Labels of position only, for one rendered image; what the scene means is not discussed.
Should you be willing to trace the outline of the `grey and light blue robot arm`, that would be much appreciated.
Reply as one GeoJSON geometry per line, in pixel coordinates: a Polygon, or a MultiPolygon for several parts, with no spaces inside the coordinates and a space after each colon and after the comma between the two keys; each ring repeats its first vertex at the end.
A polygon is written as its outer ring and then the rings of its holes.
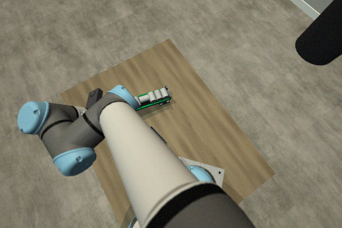
{"type": "Polygon", "coordinates": [[[102,95],[100,88],[89,93],[88,110],[27,102],[18,128],[37,134],[68,177],[93,164],[94,148],[106,138],[135,213],[127,228],[255,228],[207,169],[186,166],[164,143],[135,111],[139,102],[123,85],[102,95]]]}

